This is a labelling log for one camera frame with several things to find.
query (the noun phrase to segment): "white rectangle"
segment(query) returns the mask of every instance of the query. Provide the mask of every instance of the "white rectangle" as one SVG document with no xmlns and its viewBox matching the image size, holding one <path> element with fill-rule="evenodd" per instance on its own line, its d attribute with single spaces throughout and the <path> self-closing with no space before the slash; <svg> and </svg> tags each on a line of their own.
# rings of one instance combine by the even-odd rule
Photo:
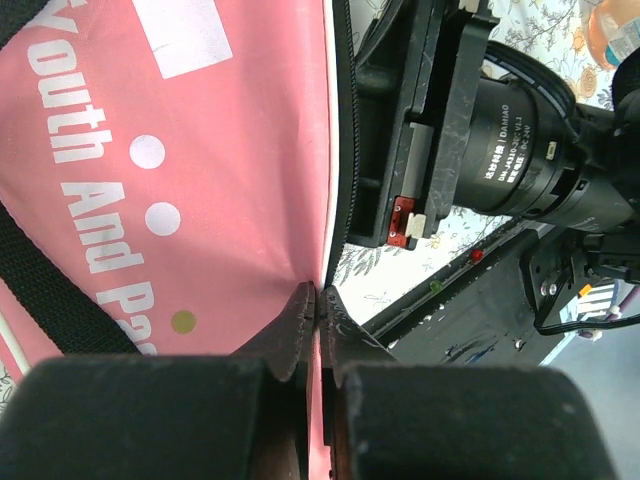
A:
<svg viewBox="0 0 640 480">
<path fill-rule="evenodd" d="M 598 310 L 607 310 L 611 306 L 611 300 L 598 303 L 580 303 L 578 313 L 592 313 Z"/>
<path fill-rule="evenodd" d="M 553 157 L 556 156 L 556 148 L 558 147 L 558 142 L 549 142 L 549 148 L 547 148 L 547 160 L 553 160 Z"/>
<path fill-rule="evenodd" d="M 591 293 L 603 292 L 603 291 L 613 292 L 614 288 L 615 288 L 614 285 L 600 285 L 599 287 L 593 287 L 593 289 L 591 290 Z"/>
<path fill-rule="evenodd" d="M 589 295 L 587 295 L 582 299 L 582 302 L 594 303 L 594 302 L 599 302 L 601 300 L 608 300 L 609 302 L 611 302 L 612 298 L 613 298 L 613 289 L 611 289 L 608 292 L 596 292 L 596 293 L 590 292 Z"/>
<path fill-rule="evenodd" d="M 233 57 L 213 0 L 132 0 L 162 78 Z"/>
</svg>

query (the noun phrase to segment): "black cable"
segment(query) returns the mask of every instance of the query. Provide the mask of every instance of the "black cable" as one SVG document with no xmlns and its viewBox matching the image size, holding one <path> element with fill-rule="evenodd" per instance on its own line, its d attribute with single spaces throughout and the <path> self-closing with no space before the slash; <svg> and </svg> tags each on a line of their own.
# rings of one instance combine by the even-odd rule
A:
<svg viewBox="0 0 640 480">
<path fill-rule="evenodd" d="M 569 281 L 570 274 L 567 269 L 562 272 L 560 279 L 558 280 L 558 290 L 555 295 L 547 297 L 540 310 L 536 309 L 535 320 L 533 321 L 534 327 L 538 330 L 540 335 L 558 335 L 561 333 L 574 332 L 576 330 L 594 329 L 594 330 L 613 330 L 616 328 L 628 327 L 631 325 L 640 324 L 640 315 L 634 315 L 633 317 L 625 318 L 622 320 L 616 320 L 614 322 L 568 322 L 560 323 L 552 326 L 544 326 L 544 322 L 555 307 L 560 292 Z"/>
<path fill-rule="evenodd" d="M 580 133 L 571 123 L 576 99 L 564 80 L 530 56 L 495 41 L 488 43 L 485 58 L 542 95 L 562 119 L 572 141 L 578 141 Z"/>
<path fill-rule="evenodd" d="M 374 19 L 365 32 L 360 50 L 356 54 L 356 68 L 362 67 L 375 52 L 380 42 L 389 33 L 393 22 L 395 22 L 400 10 L 404 6 L 405 0 L 389 0 L 379 19 Z"/>
</svg>

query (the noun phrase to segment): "plastic bottle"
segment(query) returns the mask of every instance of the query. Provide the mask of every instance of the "plastic bottle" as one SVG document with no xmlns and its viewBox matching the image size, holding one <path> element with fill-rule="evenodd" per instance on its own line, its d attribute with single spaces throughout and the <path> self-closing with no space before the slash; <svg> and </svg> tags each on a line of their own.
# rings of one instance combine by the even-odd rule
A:
<svg viewBox="0 0 640 480">
<path fill-rule="evenodd" d="M 640 47 L 640 0 L 604 0 L 591 12 L 587 30 L 594 60 L 615 69 Z"/>
</svg>

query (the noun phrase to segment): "yellow dot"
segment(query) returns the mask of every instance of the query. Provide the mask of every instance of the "yellow dot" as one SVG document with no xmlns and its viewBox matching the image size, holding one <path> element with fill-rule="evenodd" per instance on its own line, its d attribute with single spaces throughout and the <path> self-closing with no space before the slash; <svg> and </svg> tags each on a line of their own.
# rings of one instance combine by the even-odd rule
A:
<svg viewBox="0 0 640 480">
<path fill-rule="evenodd" d="M 176 333 L 191 333 L 196 327 L 196 316 L 189 310 L 180 310 L 171 317 L 171 328 Z"/>
</svg>

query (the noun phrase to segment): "black strap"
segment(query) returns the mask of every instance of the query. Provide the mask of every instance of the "black strap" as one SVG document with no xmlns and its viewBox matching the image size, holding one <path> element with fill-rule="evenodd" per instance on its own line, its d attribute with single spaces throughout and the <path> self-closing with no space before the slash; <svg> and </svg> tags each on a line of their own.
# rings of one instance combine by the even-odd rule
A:
<svg viewBox="0 0 640 480">
<path fill-rule="evenodd" d="M 0 0 L 0 49 L 46 3 Z M 34 245 L 2 204 L 0 278 L 62 353 L 139 353 L 118 324 Z"/>
</svg>

